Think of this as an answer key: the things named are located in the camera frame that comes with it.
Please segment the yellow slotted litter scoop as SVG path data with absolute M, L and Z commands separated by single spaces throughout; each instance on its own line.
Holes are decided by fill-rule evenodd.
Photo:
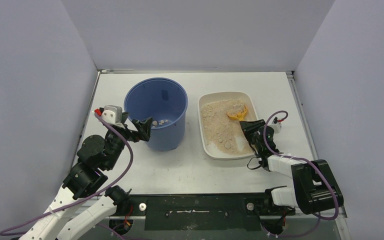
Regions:
M 233 120 L 244 121 L 248 113 L 248 108 L 245 104 L 234 104 L 227 110 L 227 116 Z

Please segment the blue plastic bucket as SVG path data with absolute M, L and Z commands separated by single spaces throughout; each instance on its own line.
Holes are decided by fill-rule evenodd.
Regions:
M 152 118 L 157 122 L 150 131 L 147 146 L 159 152 L 176 149 L 185 134 L 188 95 L 176 81 L 154 77 L 134 85 L 124 99 L 130 119 Z

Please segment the white plastic litter tray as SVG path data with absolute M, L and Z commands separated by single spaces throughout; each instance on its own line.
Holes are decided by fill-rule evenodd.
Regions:
M 235 159 L 242 159 L 242 158 L 251 158 L 255 156 L 254 152 L 252 152 L 252 154 L 249 154 L 249 155 L 245 154 L 240 156 L 230 156 L 227 154 L 223 154 L 222 152 L 217 151 L 214 147 L 210 147 L 209 145 L 207 145 L 207 141 L 203 133 L 203 125 L 201 120 L 201 108 L 203 107 L 203 105 L 208 103 L 213 103 L 213 102 L 222 101 L 222 100 L 233 100 L 233 99 L 241 99 L 247 106 L 248 113 L 244 118 L 245 121 L 250 122 L 250 121 L 257 121 L 259 119 L 257 112 L 254 109 L 254 105 L 252 103 L 251 98 L 244 92 L 237 92 L 237 91 L 215 92 L 215 93 L 203 95 L 198 100 L 198 120 L 199 120 L 199 127 L 200 127 L 203 149 L 210 158 L 215 160 L 235 160 Z

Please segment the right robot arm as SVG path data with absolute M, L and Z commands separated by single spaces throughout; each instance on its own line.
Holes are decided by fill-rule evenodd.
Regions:
M 282 154 L 274 143 L 274 129 L 263 119 L 239 122 L 259 167 L 292 179 L 293 186 L 267 189 L 269 204 L 299 208 L 304 214 L 334 210 L 344 205 L 344 197 L 332 170 L 324 159 L 306 161 Z

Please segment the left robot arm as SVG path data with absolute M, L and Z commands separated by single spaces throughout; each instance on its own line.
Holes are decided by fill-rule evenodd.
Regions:
M 128 128 L 128 112 L 97 108 L 95 117 L 106 128 L 105 137 L 87 137 L 77 152 L 77 163 L 62 182 L 55 198 L 34 225 L 20 235 L 21 240 L 78 240 L 100 221 L 121 209 L 131 210 L 130 193 L 116 183 L 126 175 L 133 164 L 130 142 L 147 142 L 150 139 L 153 119 L 132 120 L 135 127 Z M 129 151 L 126 169 L 112 183 L 105 171 L 111 171 L 122 151 Z

